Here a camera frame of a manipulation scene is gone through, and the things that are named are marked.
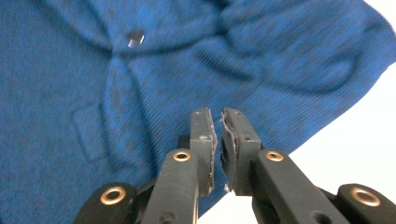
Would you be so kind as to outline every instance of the blue sweater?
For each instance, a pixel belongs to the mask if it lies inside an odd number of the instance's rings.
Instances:
[[[0,219],[14,224],[71,223],[104,183],[144,185],[200,107],[218,135],[234,107],[290,153],[396,61],[358,0],[15,0],[0,22]],[[225,194],[216,155],[200,214]]]

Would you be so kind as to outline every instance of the brass screw hole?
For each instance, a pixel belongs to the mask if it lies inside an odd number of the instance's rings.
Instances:
[[[190,153],[187,152],[178,152],[174,155],[175,161],[187,161],[191,157]]]
[[[269,151],[266,153],[267,159],[270,161],[283,161],[283,156],[275,151]]]
[[[368,206],[376,207],[381,204],[379,198],[368,190],[353,188],[351,194],[356,201],[366,204]]]
[[[126,196],[126,191],[122,187],[113,187],[107,189],[102,196],[100,197],[100,201],[103,204],[111,205],[115,203],[119,203]]]

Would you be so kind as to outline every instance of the clothing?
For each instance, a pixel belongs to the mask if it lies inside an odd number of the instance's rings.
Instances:
[[[161,170],[190,112],[243,111],[292,152],[396,61],[362,1],[2,1],[0,217],[71,223],[107,182]],[[141,44],[128,47],[133,32]],[[216,188],[200,214],[224,194]]]

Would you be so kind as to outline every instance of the sweater pocket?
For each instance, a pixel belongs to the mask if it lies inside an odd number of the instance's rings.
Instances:
[[[102,114],[99,105],[85,105],[72,114],[78,130],[78,140],[82,144],[88,161],[97,161],[106,156],[106,140]]]

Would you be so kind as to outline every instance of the white table surface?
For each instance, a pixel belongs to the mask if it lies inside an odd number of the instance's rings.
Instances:
[[[396,1],[366,2],[396,30]],[[333,194],[341,185],[359,183],[396,203],[396,63],[357,104],[290,156],[316,186]],[[198,223],[257,221],[251,198],[229,193]]]

